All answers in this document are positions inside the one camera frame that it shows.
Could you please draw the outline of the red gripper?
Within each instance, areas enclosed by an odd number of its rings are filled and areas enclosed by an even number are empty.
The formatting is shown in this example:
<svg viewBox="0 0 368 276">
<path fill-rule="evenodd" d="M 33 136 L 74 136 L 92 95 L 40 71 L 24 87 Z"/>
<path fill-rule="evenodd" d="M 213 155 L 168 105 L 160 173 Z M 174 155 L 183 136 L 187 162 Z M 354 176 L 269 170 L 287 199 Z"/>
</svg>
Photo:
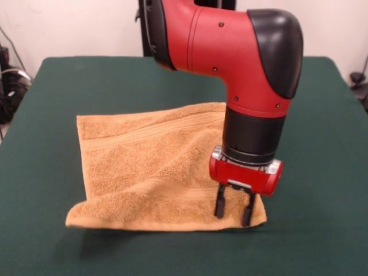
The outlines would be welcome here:
<svg viewBox="0 0 368 276">
<path fill-rule="evenodd" d="M 242 217 L 242 227 L 247 228 L 251 224 L 256 193 L 271 196 L 276 190 L 277 184 L 283 170 L 283 162 L 274 159 L 268 166 L 247 167 L 228 160 L 221 159 L 219 154 L 212 154 L 209 161 L 210 177 L 220 182 L 214 216 L 218 219 L 224 217 L 225 213 L 225 185 L 232 184 L 251 190 L 249 193 L 249 203 L 244 209 Z"/>
</svg>

